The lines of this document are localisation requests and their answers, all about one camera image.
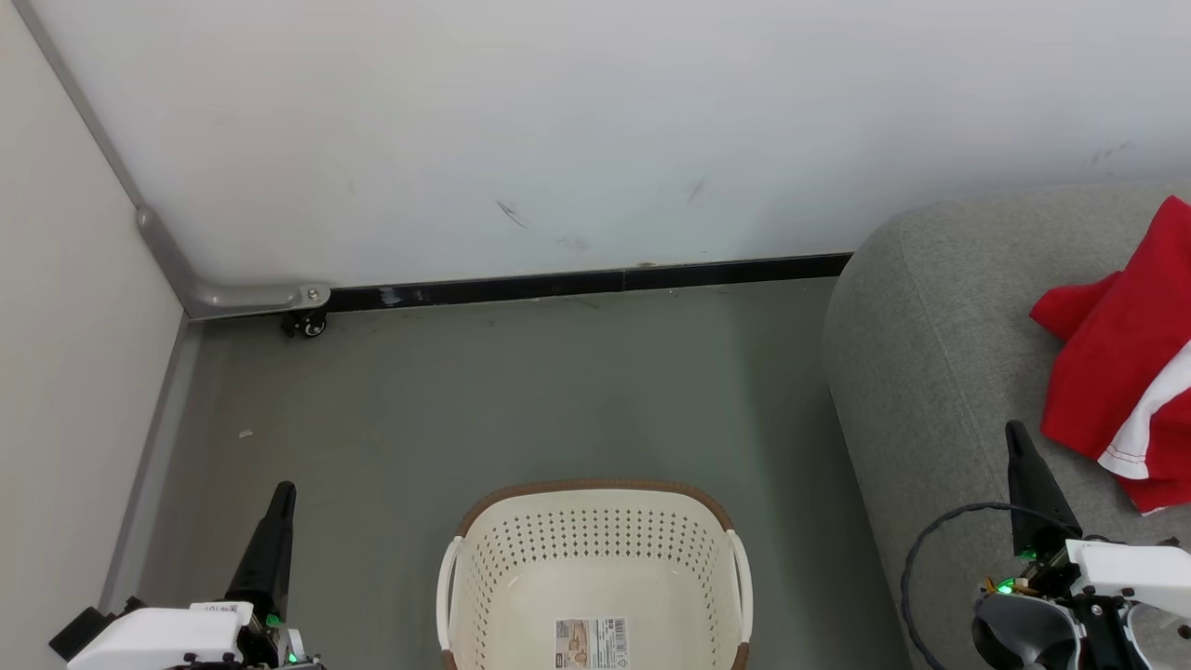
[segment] white stripe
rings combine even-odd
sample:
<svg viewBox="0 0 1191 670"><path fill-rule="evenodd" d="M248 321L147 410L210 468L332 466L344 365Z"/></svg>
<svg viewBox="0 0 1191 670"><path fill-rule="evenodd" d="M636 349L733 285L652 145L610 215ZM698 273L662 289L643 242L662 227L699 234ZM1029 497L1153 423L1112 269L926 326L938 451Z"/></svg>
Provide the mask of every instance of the white stripe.
<svg viewBox="0 0 1191 670"><path fill-rule="evenodd" d="M1137 407L1112 438L1097 463L1127 480L1149 480L1146 455L1149 452L1149 420L1166 403L1191 388L1191 343L1166 364L1149 388L1141 395Z"/></svg>

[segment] gray floor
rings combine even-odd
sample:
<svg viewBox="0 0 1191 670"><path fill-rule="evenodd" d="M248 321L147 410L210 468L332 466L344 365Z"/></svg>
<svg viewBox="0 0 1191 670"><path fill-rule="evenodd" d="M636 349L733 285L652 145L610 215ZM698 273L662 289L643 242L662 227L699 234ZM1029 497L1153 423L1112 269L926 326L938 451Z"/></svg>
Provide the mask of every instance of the gray floor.
<svg viewBox="0 0 1191 670"><path fill-rule="evenodd" d="M818 368L833 284L332 314L308 342L276 318L208 325L143 597L222 595L292 480L291 624L332 670L437 668L438 562L472 503L543 480L676 480L748 547L750 668L906 668Z"/></svg>

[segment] robotic arm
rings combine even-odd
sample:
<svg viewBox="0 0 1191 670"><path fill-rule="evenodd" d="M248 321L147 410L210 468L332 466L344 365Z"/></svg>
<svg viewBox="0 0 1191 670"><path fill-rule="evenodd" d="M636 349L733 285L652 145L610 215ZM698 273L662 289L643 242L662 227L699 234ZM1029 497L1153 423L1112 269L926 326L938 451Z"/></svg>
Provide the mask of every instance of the robotic arm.
<svg viewBox="0 0 1191 670"><path fill-rule="evenodd" d="M166 609L129 599L119 615L89 607L50 647L68 670L325 670L285 626L297 496L278 484L223 600Z"/></svg>
<svg viewBox="0 0 1191 670"><path fill-rule="evenodd" d="M1084 538L1025 427L1012 421L1005 437L1014 551L1028 566L999 586L986 581L972 624L977 651L996 670L1153 670L1134 615L1151 606L1191 619L1191 555L1173 539Z"/></svg>

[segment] black baseboard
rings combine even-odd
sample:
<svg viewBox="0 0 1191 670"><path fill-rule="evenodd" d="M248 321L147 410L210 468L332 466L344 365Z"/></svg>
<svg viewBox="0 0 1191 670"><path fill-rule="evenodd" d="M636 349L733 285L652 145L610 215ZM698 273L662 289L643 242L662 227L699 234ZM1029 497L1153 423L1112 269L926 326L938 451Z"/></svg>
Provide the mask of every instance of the black baseboard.
<svg viewBox="0 0 1191 670"><path fill-rule="evenodd" d="M713 283L838 276L852 253L792 256L718 263L630 267L567 274L467 278L431 283L333 288L326 311L364 311L430 305L524 300L584 293L621 293Z"/></svg>

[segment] red clothing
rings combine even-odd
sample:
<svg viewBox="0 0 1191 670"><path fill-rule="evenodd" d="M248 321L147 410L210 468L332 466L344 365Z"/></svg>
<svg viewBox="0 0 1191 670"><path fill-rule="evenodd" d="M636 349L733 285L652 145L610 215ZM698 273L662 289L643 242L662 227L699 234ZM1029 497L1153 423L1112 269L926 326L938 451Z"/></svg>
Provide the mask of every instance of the red clothing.
<svg viewBox="0 0 1191 670"><path fill-rule="evenodd" d="M1030 315L1067 342L1042 433L1143 514L1191 502L1191 206L1167 198L1124 270L1052 288Z"/></svg>

